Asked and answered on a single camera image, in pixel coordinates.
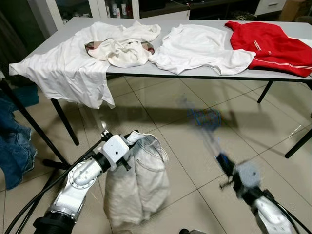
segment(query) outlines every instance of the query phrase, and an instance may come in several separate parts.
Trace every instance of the white table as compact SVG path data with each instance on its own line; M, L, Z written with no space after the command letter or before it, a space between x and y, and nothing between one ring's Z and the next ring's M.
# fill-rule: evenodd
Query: white table
M40 45L35 51L33 51L28 57L33 54L44 54L48 50L59 45L63 41L69 39L77 31L82 28L91 26L94 22L102 21L111 25L123 25L129 27L135 21L134 19L95 19L95 18L72 18L66 25L55 34L53 34L48 40ZM172 27L178 27L180 24L198 24L206 25L214 28L221 29L228 32L225 47L232 49L230 38L233 31L224 26L227 21L222 20L158 20L158 19L140 19L142 24L158 24L161 27L161 34L152 42L155 49L161 45L162 38L167 35ZM248 21L240 21L239 23L248 23ZM312 39L312 26L307 23L298 22L268 22L274 23L280 26L283 31L292 38ZM307 78L297 77L294 75L263 70L245 70L237 75L220 76L213 69L209 67L199 67L192 70L183 71L180 75L175 75L171 72L160 70L154 64L147 62L143 66L131 67L131 68L119 68L110 66L106 72L106 75L120 75L120 76L144 76L144 77L166 77L166 78L202 78L202 79L234 79L234 80L267 80L268 84L260 96L258 103L260 103L265 96L266 92L274 81L286 81L286 82L303 82L306 83L312 90L312 77ZM68 123L60 105L57 100L52 100L58 114L65 124L67 130L69 130L71 137L75 142L75 135L71 130L71 126ZM296 146L286 154L286 157L290 157L298 148L301 147L308 139L312 137L312 129L307 133L302 140L296 144Z

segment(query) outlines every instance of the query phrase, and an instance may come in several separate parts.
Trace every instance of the blue jeans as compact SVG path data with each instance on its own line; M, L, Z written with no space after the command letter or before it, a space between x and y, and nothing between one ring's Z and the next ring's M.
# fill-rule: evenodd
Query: blue jeans
M24 173L34 168L37 150L30 142L31 129L14 120L15 106L0 95L0 167L6 189L13 189Z

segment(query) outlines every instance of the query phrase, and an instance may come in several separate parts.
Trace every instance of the black table leg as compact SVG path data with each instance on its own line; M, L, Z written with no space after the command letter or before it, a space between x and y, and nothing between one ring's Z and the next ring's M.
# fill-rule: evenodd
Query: black table leg
M73 142L75 143L75 145L79 145L79 141L76 137L76 134L74 133L74 130L72 129L72 126L70 125L70 123L68 122L68 119L66 117L66 115L63 112L63 109L61 108L59 102L55 99L51 99L52 104L54 105L60 119L62 120L62 122L65 125L65 128L67 129L70 137L72 138Z
M273 81L269 81L269 83L267 84L267 86L265 86L265 89L263 90L261 96L258 99L258 103L260 103L262 101L262 99L264 98L264 96L267 94L269 88L271 87L271 85L273 84Z
M307 82L306 85L312 90L312 82Z
M297 150L300 149L312 137L312 128L293 146L286 154L285 158L290 158Z
M17 106L19 111L23 114L23 116L27 119L27 121L33 126L33 128L36 130L36 132L40 135L40 137L47 143L47 145L50 147L50 149L55 153L55 155L60 159L62 163L66 166L70 166L67 160L61 155L61 153L57 150L57 148L54 146L54 144L51 142L51 140L48 138L48 136L44 133L44 131L39 127L37 122L32 118L32 116L28 113L28 111L25 109L23 104L20 102L20 100L13 94L12 89L10 86L2 80L0 82L0 88L3 90L5 94L8 95L8 97L13 101L13 103Z

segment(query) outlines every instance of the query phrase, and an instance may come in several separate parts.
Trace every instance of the red jacket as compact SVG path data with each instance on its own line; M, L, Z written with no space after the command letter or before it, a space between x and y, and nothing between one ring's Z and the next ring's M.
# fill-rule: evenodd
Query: red jacket
M278 70L301 77L312 73L312 48L298 39L289 38L279 26L232 21L225 26L233 30L233 49L256 52L249 69Z

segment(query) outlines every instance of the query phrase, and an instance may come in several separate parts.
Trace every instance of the tile floor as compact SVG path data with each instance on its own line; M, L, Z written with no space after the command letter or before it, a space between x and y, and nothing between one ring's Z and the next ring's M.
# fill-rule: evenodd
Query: tile floor
M115 134L133 129L152 133L170 158L167 170L171 195L151 220L132 230L134 234L176 234L181 228L208 234L260 233L248 206L236 198L231 188L219 189L219 183L226 178L211 157L207 141L186 118L183 98L193 108L221 112L222 125L214 134L222 148L236 162L250 159L258 165L262 188L268 188L312 230L312 140L290 159L283 157L312 127L312 92L307 87L275 82L262 103L257 104L266 82L121 77L108 83L117 107L103 105L98 112L108 129ZM39 104L28 110L59 151L73 162L99 139L100 131L89 108L60 103L79 146L73 144L42 93ZM16 112L16 117L28 125L20 113ZM52 172L41 161L56 157L37 133L33 133L32 140L39 154L35 169L25 175L22 184L6 191L4 175L0 174L0 233L42 189ZM23 233L33 233L32 223L44 214L57 191L58 187L54 187L43 197ZM113 233L102 208L104 193L105 176L90 189L74 234Z

